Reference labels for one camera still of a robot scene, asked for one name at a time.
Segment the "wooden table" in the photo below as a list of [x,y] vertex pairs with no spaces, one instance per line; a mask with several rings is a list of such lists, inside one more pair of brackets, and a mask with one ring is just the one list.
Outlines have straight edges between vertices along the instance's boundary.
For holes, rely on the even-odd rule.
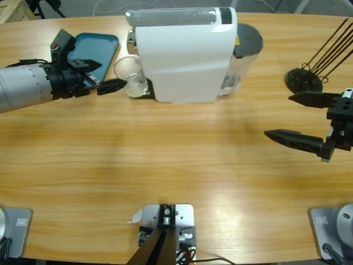
[[[326,135],[325,110],[287,100],[284,75],[308,61],[342,20],[240,14],[265,46],[239,91],[214,104],[165,104],[117,92],[1,114],[0,204],[34,211],[24,256],[125,263],[137,250],[138,231],[127,222],[140,207],[190,203],[198,258],[318,258],[308,210],[352,203],[353,154],[336,150],[326,164],[263,131]],[[0,25],[0,66],[49,60],[61,28],[117,35],[118,57],[127,54],[124,17],[48,19]],[[325,90],[353,86],[352,66],[352,59],[341,65]]]

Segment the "gray floor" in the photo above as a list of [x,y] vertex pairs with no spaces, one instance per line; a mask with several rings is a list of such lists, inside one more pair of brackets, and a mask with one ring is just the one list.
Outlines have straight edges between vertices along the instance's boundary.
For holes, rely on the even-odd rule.
[[[90,17],[98,0],[61,0],[61,12],[67,17]],[[301,0],[282,0],[279,13],[293,13]],[[231,0],[100,0],[95,15],[123,15],[128,9],[229,6]],[[280,0],[266,0],[275,8]],[[50,6],[41,2],[46,18],[58,18]],[[271,13],[271,9],[261,0],[239,0],[237,12]],[[353,5],[348,0],[310,0],[303,14],[340,15],[353,17]]]

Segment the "white coffee machine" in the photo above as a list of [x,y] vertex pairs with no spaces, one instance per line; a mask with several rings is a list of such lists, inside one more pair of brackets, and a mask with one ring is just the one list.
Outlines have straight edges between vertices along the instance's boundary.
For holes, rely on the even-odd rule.
[[237,36],[231,7],[129,10],[130,54],[159,102],[214,102],[220,93]]

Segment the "wire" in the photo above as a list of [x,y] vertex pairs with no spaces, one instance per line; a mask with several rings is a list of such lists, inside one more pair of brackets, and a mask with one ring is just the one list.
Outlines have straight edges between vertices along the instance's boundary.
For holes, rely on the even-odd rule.
[[230,260],[226,258],[209,258],[209,259],[197,259],[195,261],[177,261],[177,264],[181,263],[197,263],[197,262],[210,262],[210,261],[225,261],[228,262],[230,265],[236,265],[234,262],[231,262]]
[[125,6],[122,6],[122,7],[113,9],[113,10],[109,10],[109,11],[101,11],[101,10],[99,10],[99,6],[100,6],[101,4],[103,4],[103,3],[108,2],[108,1],[111,1],[111,0],[98,0],[98,1],[96,2],[96,4],[94,5],[94,7],[93,7],[92,16],[95,16],[95,13],[96,13],[96,12],[97,12],[97,13],[100,13],[100,14],[111,14],[111,13],[117,12],[117,11],[119,11],[119,10],[122,10],[122,9],[124,9],[124,8],[126,8],[126,7],[129,7],[129,6],[131,6],[131,5],[133,5],[133,4],[136,4],[136,3],[144,4],[144,5],[146,5],[146,6],[149,6],[149,7],[153,8],[153,7],[154,7],[158,2],[160,2],[160,1],[168,1],[168,2],[170,2],[170,3],[173,5],[173,8],[176,7],[175,2],[174,2],[173,0],[155,0],[153,3],[147,3],[147,2],[143,2],[143,1],[137,1],[137,2],[130,3],[130,4],[126,4]]
[[272,6],[270,6],[265,0],[256,0],[256,1],[263,3],[268,8],[270,8],[273,13],[276,13],[276,10]]
[[344,257],[339,255],[332,246],[328,243],[322,245],[323,251],[325,251],[338,265],[347,265],[347,261]]
[[[152,3],[152,8],[153,8],[158,2],[160,2],[160,1],[163,1],[163,0],[155,0],[155,1]],[[164,0],[164,1],[170,2],[170,3],[173,5],[173,8],[176,7],[175,2],[174,2],[173,0]]]
[[33,65],[35,63],[49,63],[49,62],[43,59],[27,59],[27,60],[20,60],[19,62],[13,63],[12,65],[8,65],[6,66],[6,68],[20,66],[20,65]]
[[283,0],[280,0],[280,1],[278,2],[277,6],[275,7],[275,12],[276,12],[276,10],[278,9],[278,7],[280,7],[282,1],[283,1]]

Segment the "black cable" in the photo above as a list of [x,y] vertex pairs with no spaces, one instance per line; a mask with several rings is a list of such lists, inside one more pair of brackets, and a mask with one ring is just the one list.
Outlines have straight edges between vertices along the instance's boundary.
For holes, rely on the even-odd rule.
[[338,265],[348,265],[346,259],[339,255],[330,244],[325,243],[322,245],[323,251],[325,251]]
[[59,9],[56,11],[56,13],[58,13],[62,18],[65,18],[65,15],[63,13],[61,13],[61,11]]
[[45,19],[45,16],[44,16],[42,8],[40,7],[39,1],[40,0],[36,1],[36,5],[37,5],[38,12],[39,12],[39,16],[40,16],[41,19]]
[[275,7],[275,9],[274,9],[274,13],[276,13],[276,11],[277,11],[278,7],[280,7],[280,4],[282,3],[282,1],[283,1],[283,0],[280,0],[280,1],[278,2],[278,4],[276,5],[276,7]]
[[27,60],[20,60],[17,63],[13,63],[12,65],[8,65],[7,67],[15,67],[20,65],[33,65],[35,63],[49,63],[47,60],[44,59],[27,59]]
[[197,262],[210,262],[210,261],[225,261],[228,262],[230,265],[236,265],[234,262],[231,262],[230,260],[226,259],[226,258],[209,258],[209,259],[197,259],[195,261],[191,260],[191,261],[177,261],[177,264],[181,264],[181,263],[197,263]]

